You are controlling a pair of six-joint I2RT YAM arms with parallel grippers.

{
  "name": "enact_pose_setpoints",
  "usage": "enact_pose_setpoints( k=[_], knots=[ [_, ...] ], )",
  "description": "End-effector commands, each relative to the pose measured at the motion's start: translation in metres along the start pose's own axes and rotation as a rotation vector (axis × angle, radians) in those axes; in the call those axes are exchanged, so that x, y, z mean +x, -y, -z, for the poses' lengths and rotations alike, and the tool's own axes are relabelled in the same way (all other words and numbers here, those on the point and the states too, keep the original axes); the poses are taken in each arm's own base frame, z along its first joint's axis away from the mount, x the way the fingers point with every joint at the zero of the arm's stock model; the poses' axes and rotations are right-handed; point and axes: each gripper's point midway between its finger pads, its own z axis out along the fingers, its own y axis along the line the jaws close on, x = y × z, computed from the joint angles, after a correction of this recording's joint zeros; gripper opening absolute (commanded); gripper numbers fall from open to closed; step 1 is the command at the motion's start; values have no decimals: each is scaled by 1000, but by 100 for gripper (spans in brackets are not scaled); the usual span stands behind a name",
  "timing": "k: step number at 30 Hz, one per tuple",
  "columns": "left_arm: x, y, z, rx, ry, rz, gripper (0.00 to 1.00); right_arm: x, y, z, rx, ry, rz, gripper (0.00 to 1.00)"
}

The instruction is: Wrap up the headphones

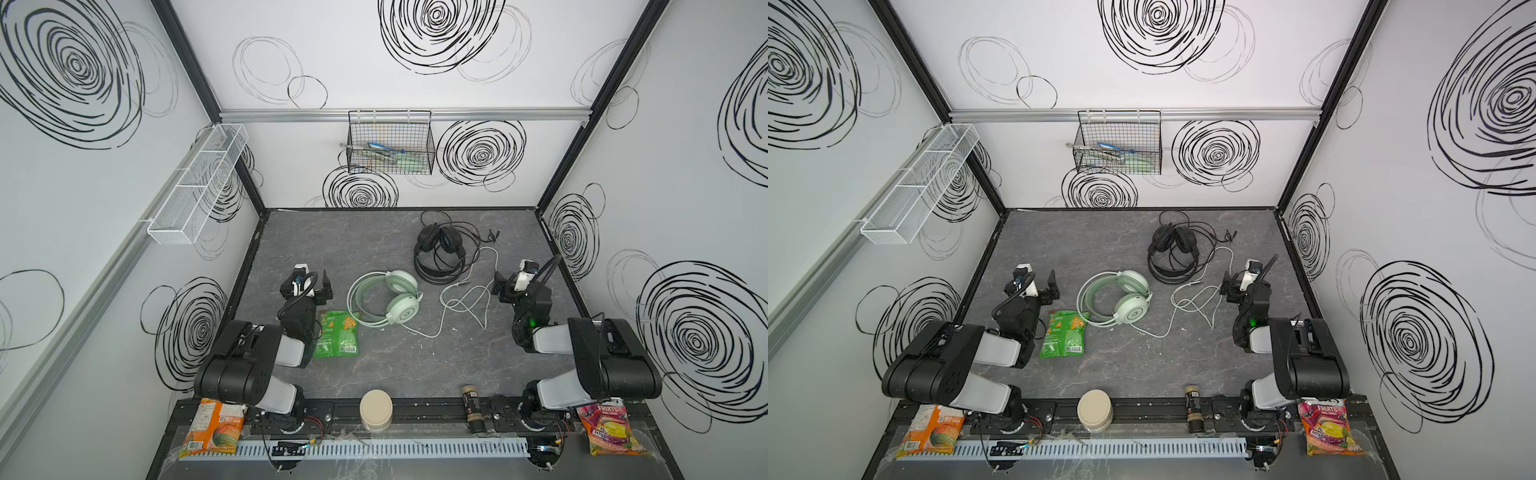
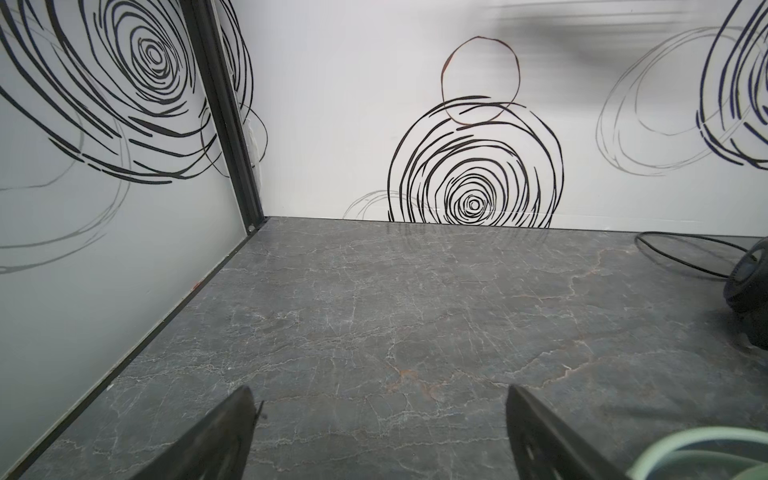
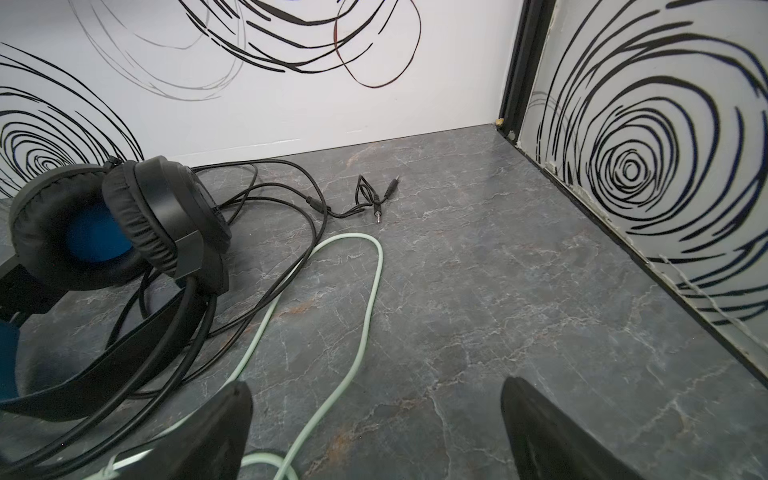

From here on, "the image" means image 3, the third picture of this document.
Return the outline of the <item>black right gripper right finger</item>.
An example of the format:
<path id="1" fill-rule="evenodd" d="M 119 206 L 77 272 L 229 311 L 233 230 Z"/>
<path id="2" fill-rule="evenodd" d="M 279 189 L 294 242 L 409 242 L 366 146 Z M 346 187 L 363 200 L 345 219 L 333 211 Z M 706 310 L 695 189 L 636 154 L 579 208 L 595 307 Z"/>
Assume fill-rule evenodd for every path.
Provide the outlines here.
<path id="1" fill-rule="evenodd" d="M 641 477 L 527 380 L 506 378 L 500 403 L 521 479 Z"/>

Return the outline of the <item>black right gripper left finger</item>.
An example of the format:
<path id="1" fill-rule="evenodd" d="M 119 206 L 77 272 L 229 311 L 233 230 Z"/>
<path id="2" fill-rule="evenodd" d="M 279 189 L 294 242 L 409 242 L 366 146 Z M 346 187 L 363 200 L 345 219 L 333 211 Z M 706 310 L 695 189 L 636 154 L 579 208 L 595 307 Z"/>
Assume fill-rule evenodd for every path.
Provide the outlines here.
<path id="1" fill-rule="evenodd" d="M 124 479 L 235 479 L 253 414 L 248 385 L 225 386 L 139 462 Z"/>

